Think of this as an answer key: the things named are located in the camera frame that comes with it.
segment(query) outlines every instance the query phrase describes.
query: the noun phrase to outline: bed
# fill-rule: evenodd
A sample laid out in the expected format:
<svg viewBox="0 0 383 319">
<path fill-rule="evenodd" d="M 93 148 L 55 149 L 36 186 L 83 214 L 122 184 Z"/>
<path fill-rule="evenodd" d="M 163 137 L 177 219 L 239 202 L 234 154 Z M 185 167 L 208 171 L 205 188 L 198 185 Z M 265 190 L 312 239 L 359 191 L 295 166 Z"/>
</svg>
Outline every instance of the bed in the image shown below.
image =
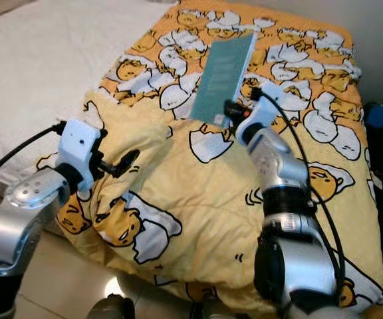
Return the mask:
<svg viewBox="0 0 383 319">
<path fill-rule="evenodd" d="M 113 13 L 116 5 L 109 1 L 79 10 L 75 1 L 38 1 L 24 7 L 26 13 L 13 15 L 40 20 L 40 6 L 54 3 L 62 7 L 50 15 L 57 22 L 49 32 L 53 38 L 40 37 L 34 25 L 29 29 L 19 23 L 17 29 L 38 43 L 50 43 L 46 50 L 26 46 L 28 54 L 17 55 L 15 50 L 24 47 L 16 47 L 15 37 L 4 35 L 8 31 L 0 26 L 0 47 L 13 43 L 10 51 L 0 50 L 0 61 L 6 63 L 0 64 L 0 106 L 12 96 L 17 99 L 15 108 L 0 108 L 0 136 L 12 146 L 55 118 L 77 116 L 108 130 L 101 145 L 106 161 L 115 163 L 126 152 L 140 150 L 127 174 L 105 176 L 91 193 L 73 195 L 57 215 L 64 235 L 80 252 L 182 298 L 199 301 L 211 293 L 252 318 L 274 313 L 252 283 L 263 222 L 255 169 L 229 130 L 186 120 L 212 41 L 257 32 L 239 103 L 250 106 L 251 88 L 266 81 L 283 89 L 282 107 L 307 151 L 312 185 L 330 209 L 344 246 L 341 304 L 383 317 L 380 234 L 356 86 L 361 71 L 347 31 L 223 1 L 189 0 L 175 7 L 137 2 L 130 7 L 136 6 L 135 15 L 127 17 Z M 61 14 L 66 10 L 72 13 L 68 19 Z M 135 26 L 128 35 L 120 27 L 125 19 Z M 117 31 L 126 37 L 122 44 Z M 65 51 L 55 49 L 63 41 Z M 14 65 L 8 62 L 12 56 Z M 31 61 L 33 68 L 21 68 Z M 19 85 L 7 91 L 13 82 Z M 23 122 L 27 129 L 15 130 L 19 124 L 13 118 L 28 118 Z M 273 129 L 298 154 L 281 118 Z M 37 168 L 45 166 L 54 159 L 48 155 L 56 140 L 48 137 L 23 154 L 17 168 L 14 161 L 0 173 L 0 181 L 16 177 L 10 174 L 20 174 L 25 163 L 33 166 L 39 155 L 46 156 Z M 0 143 L 0 157 L 8 148 Z M 317 216 L 332 243 L 326 219 Z"/>
</svg>

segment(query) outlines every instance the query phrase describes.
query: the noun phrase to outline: black cable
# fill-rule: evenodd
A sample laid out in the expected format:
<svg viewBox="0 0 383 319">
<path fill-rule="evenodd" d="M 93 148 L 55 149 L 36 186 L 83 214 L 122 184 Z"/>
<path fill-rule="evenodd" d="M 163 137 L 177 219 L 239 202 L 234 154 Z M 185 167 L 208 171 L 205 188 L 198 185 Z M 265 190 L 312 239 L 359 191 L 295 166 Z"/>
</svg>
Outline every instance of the black cable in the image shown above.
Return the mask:
<svg viewBox="0 0 383 319">
<path fill-rule="evenodd" d="M 58 135 L 61 135 L 64 127 L 66 126 L 65 121 L 61 121 L 60 123 L 51 126 L 50 128 L 47 128 L 38 134 L 32 136 L 28 140 L 24 141 L 22 144 L 17 146 L 14 150 L 11 150 L 6 156 L 0 159 L 0 167 L 4 165 L 10 158 L 12 158 L 15 154 L 17 154 L 19 151 L 21 151 L 23 148 L 28 146 L 29 144 L 33 143 L 34 141 L 38 140 L 39 138 L 42 138 L 44 135 L 47 135 L 50 132 L 56 132 Z"/>
<path fill-rule="evenodd" d="M 313 191 L 313 193 L 316 195 L 319 203 L 322 205 L 324 214 L 326 215 L 326 218 L 328 220 L 329 227 L 330 227 L 330 229 L 332 231 L 333 238 L 334 238 L 334 241 L 335 241 L 336 249 L 338 251 L 339 265 L 338 265 L 338 263 L 336 261 L 336 258 L 334 256 L 333 249 L 332 249 L 331 245 L 329 244 L 329 241 L 326 238 L 326 234 L 324 233 L 323 229 L 320 227 L 320 224 L 317 221 L 317 218 L 314 216 L 315 220 L 319 224 L 320 236 L 322 237 L 323 243 L 326 246 L 326 249 L 328 251 L 329 257 L 330 257 L 330 259 L 332 261 L 335 277 L 336 277 L 336 280 L 337 280 L 337 283 L 338 283 L 337 286 L 336 286 L 336 297 L 337 297 L 337 300 L 339 300 L 340 291 L 342 289 L 342 285 L 344 283 L 344 278 L 345 278 L 345 259 L 344 259 L 344 252 L 342 250 L 342 245 L 340 243 L 340 238 L 339 238 L 338 231 L 336 230 L 336 227 L 334 225 L 332 216 L 330 215 L 329 210 L 327 209 L 326 204 L 324 203 L 324 201 L 321 198 L 320 194 L 311 186 L 309 162 L 308 162 L 308 159 L 307 159 L 307 155 L 305 154 L 304 147 L 301 144 L 301 141 L 299 140 L 298 135 L 297 135 L 295 129 L 293 128 L 292 124 L 289 122 L 289 119 L 287 118 L 285 112 L 280 107 L 279 103 L 277 103 L 277 101 L 274 98 L 272 98 L 271 96 L 269 96 L 268 94 L 266 94 L 266 93 L 264 93 L 262 91 L 260 92 L 260 95 L 264 96 L 266 99 L 268 99 L 268 101 L 270 101 L 276 107 L 276 109 L 280 112 L 280 114 L 282 115 L 283 119 L 285 120 L 287 127 L 290 129 L 290 131 L 291 131 L 291 133 L 292 133 L 292 135 L 293 135 L 293 137 L 294 137 L 294 139 L 295 139 L 295 141 L 296 141 L 296 143 L 298 145 L 299 151 L 301 153 L 301 157 L 303 158 L 305 167 L 307 169 L 307 189 L 309 191 L 309 199 L 311 198 L 311 191 Z"/>
</svg>

